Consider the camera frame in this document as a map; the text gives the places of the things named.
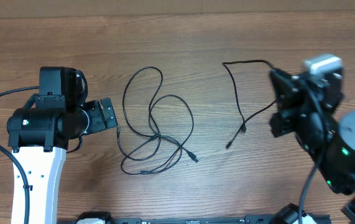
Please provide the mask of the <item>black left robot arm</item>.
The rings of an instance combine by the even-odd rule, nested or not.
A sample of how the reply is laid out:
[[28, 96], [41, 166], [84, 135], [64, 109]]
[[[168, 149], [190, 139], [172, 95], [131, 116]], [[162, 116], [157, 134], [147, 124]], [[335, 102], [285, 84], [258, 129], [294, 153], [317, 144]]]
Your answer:
[[39, 92], [7, 121], [14, 166], [12, 223], [56, 223], [68, 142], [118, 125], [110, 98], [86, 101], [82, 71], [41, 67]]

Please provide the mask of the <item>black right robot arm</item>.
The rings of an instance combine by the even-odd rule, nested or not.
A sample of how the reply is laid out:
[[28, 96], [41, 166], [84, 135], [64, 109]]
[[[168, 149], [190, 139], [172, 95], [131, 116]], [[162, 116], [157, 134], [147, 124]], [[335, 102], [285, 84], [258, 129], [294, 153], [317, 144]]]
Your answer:
[[[270, 80], [277, 102], [269, 121], [274, 137], [294, 133], [334, 193], [355, 193], [355, 110], [339, 121], [333, 117], [344, 98], [342, 69], [291, 75], [275, 68]], [[342, 211], [355, 223], [355, 198]]]

